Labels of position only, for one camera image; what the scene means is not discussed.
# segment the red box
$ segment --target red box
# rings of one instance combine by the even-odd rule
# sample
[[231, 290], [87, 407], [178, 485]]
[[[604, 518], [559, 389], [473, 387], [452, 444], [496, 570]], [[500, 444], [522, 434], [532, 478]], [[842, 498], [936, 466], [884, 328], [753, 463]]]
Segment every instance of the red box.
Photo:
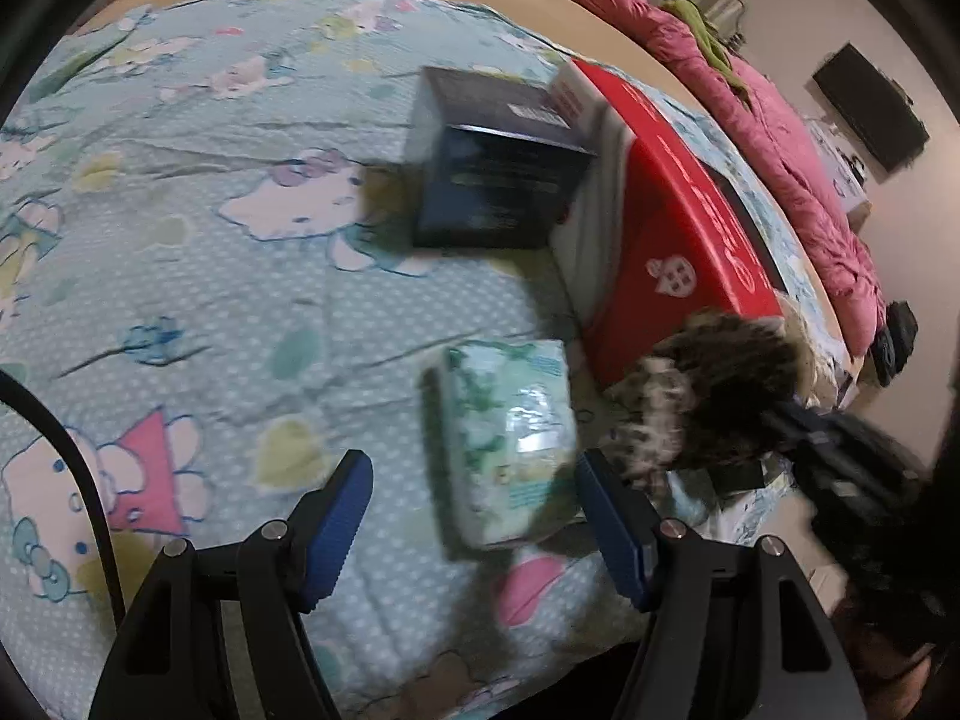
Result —
[[698, 309], [781, 316], [730, 204], [645, 95], [580, 59], [550, 94], [599, 155], [551, 247], [602, 388]]

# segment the pink comforter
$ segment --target pink comforter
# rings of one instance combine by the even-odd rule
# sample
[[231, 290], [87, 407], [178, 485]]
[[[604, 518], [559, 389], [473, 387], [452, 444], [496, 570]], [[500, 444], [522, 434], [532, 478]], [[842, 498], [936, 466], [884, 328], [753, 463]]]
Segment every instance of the pink comforter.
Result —
[[776, 86], [743, 60], [733, 71], [749, 87], [751, 110], [707, 65], [681, 20], [647, 0], [575, 0], [669, 67], [696, 95], [779, 203], [824, 283], [851, 354], [866, 354], [886, 323], [877, 270], [851, 232], [813, 141]]

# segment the black cable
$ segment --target black cable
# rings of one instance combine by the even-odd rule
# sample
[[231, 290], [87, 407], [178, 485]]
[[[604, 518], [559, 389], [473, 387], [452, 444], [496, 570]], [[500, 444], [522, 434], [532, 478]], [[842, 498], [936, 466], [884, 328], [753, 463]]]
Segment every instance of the black cable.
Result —
[[20, 672], [0, 642], [0, 717], [4, 720], [50, 720], [27, 688]]
[[123, 601], [123, 590], [120, 586], [120, 575], [117, 573], [116, 555], [113, 553], [113, 544], [110, 541], [110, 530], [107, 525], [107, 516], [104, 506], [97, 493], [97, 485], [93, 481], [93, 474], [86, 466], [83, 456], [80, 455], [77, 445], [73, 442], [64, 426], [52, 415], [35, 396], [13, 376], [0, 370], [0, 402], [9, 406], [18, 415], [40, 431], [50, 445], [59, 453], [73, 474], [80, 498], [86, 507], [86, 514], [93, 528], [93, 541], [97, 543], [97, 552], [100, 553], [100, 562], [104, 568], [104, 577], [107, 579], [107, 592], [110, 596], [110, 608], [113, 611], [113, 622], [117, 630], [123, 622], [126, 607]]

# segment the light blue bedspread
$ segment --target light blue bedspread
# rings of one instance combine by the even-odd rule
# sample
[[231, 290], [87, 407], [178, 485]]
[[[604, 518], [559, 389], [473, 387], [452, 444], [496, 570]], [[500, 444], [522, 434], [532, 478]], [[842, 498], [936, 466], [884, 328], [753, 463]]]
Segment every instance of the light blue bedspread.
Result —
[[[65, 38], [3, 127], [0, 367], [80, 445], [128, 591], [172, 536], [237, 541], [344, 450], [373, 459], [340, 583], [305, 620], [344, 714], [488, 717], [642, 629], [582, 527], [486, 554], [452, 535], [440, 348], [575, 346], [577, 328], [546, 252], [411, 252], [394, 171], [422, 65], [546, 83], [564, 59], [476, 5], [202, 0]], [[730, 142], [647, 91], [788, 262]], [[784, 275], [822, 328], [803, 273]], [[43, 704], [80, 718], [112, 640], [88, 519], [8, 412], [0, 466], [0, 637]], [[682, 511], [741, 541], [782, 488], [719, 512], [702, 478], [675, 483]]]

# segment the screw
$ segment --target screw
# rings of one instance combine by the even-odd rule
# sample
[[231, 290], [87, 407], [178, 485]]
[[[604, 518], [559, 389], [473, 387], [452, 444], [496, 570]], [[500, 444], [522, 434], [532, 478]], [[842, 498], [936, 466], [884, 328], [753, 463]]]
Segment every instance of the screw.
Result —
[[666, 538], [683, 538], [686, 536], [686, 526], [679, 519], [670, 517], [661, 522], [661, 533]]
[[260, 528], [260, 535], [267, 541], [280, 541], [287, 535], [287, 523], [282, 519], [272, 519]]
[[767, 555], [779, 557], [786, 552], [786, 544], [776, 536], [764, 536], [760, 540], [760, 549], [766, 552]]
[[174, 541], [167, 541], [163, 546], [163, 554], [167, 557], [179, 557], [186, 552], [186, 540], [175, 538]]

